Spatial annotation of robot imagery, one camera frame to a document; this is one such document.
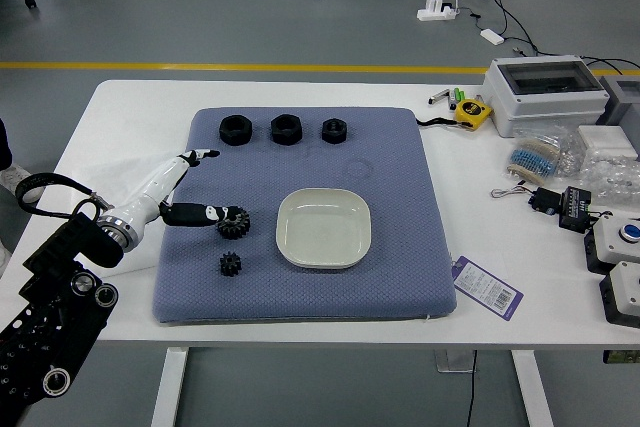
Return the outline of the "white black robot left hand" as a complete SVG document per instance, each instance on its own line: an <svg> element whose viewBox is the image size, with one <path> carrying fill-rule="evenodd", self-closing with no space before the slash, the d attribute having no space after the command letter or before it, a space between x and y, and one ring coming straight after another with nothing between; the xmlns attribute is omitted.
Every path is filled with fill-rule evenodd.
<svg viewBox="0 0 640 427"><path fill-rule="evenodd" d="M217 207L197 203L170 204L167 198L191 167L220 153L210 149L190 150L161 164L150 179L120 207L112 207L99 219L99 227L124 251L137 247L147 224L162 218L169 226L206 227L216 225L228 239L240 238L250 228L249 214L241 207Z"/></svg>

